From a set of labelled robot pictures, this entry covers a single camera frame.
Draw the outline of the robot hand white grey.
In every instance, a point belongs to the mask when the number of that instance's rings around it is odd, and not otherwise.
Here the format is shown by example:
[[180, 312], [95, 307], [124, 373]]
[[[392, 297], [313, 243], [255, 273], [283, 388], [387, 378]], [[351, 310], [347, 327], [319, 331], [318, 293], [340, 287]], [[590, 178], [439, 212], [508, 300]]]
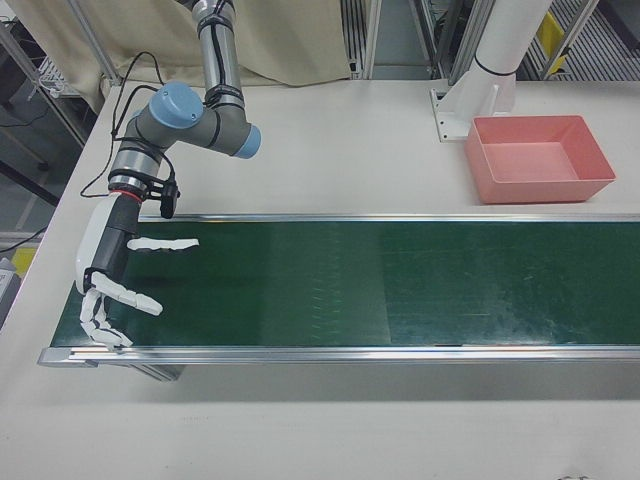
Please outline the robot hand white grey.
[[108, 194], [95, 207], [76, 254], [75, 285], [83, 296], [80, 325], [96, 343], [129, 347], [132, 341], [108, 320], [109, 300], [157, 316], [163, 307], [153, 298], [121, 284], [131, 251], [180, 251], [199, 245], [192, 239], [162, 240], [140, 237], [141, 199], [132, 193]]

